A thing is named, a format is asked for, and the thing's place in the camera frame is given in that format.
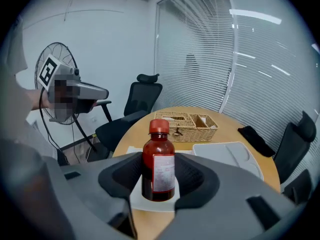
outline wicker basket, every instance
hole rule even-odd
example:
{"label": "wicker basket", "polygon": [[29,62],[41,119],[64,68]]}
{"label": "wicker basket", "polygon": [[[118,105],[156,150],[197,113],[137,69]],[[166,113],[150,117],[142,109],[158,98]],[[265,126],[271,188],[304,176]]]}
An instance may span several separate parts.
{"label": "wicker basket", "polygon": [[157,111],[154,118],[169,121],[171,142],[209,142],[219,128],[207,114]]}

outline red bottle cap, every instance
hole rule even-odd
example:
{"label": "red bottle cap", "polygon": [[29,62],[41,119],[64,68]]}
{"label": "red bottle cap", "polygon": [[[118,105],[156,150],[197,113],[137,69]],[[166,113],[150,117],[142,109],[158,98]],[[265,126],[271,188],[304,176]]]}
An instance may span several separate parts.
{"label": "red bottle cap", "polygon": [[149,133],[169,133],[169,122],[165,119],[153,119],[150,121]]}

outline black mesh chair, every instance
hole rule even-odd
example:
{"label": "black mesh chair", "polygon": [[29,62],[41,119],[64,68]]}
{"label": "black mesh chair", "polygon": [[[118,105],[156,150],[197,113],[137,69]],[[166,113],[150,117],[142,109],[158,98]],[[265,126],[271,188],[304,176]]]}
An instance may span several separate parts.
{"label": "black mesh chair", "polygon": [[[114,121],[111,119],[107,108],[107,104],[110,104],[111,101],[101,101],[95,105],[102,106],[105,116],[109,121],[95,130],[96,136],[100,140],[100,143],[108,149],[108,153],[109,151],[115,151],[121,138],[134,123],[151,112],[162,91],[162,85],[156,83],[158,76],[158,74],[152,76],[138,75],[138,82],[131,84],[129,97],[124,108],[124,117],[120,119]],[[97,154],[93,155],[93,157],[88,161],[107,158],[104,156],[99,157]]]}
{"label": "black mesh chair", "polygon": [[289,185],[284,188],[283,194],[296,205],[308,201],[312,190],[312,182],[309,171],[305,169]]}
{"label": "black mesh chair", "polygon": [[274,163],[280,183],[284,183],[304,158],[317,134],[316,125],[306,112],[298,125],[292,122],[285,128]]}

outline table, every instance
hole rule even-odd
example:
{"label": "table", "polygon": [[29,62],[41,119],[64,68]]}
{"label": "table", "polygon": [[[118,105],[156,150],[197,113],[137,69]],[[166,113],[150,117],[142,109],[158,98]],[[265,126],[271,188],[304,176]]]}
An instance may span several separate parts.
{"label": "table", "polygon": [[[219,129],[209,142],[173,142],[175,150],[192,150],[194,144],[200,143],[225,143],[242,142],[252,153],[264,176],[264,182],[280,192],[280,180],[276,165],[271,157],[265,157],[256,151],[247,140],[238,132],[238,128],[244,127],[235,119],[215,111],[199,107],[169,107],[162,111],[186,112],[192,114],[208,114],[217,123]],[[116,147],[113,156],[121,156],[127,153],[129,146],[143,148],[144,144],[150,139],[149,124],[154,119],[155,113],[150,113],[136,122],[122,137]],[[174,218],[174,212],[151,212],[132,209],[134,225],[138,233],[139,240],[150,240],[157,235]]]}

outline bottle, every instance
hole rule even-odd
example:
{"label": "bottle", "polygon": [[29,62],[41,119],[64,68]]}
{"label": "bottle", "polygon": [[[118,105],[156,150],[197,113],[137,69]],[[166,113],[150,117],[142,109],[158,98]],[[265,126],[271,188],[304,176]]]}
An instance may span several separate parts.
{"label": "bottle", "polygon": [[142,196],[162,202],[175,195],[175,147],[168,140],[169,122],[150,121],[151,139],[142,153]]}

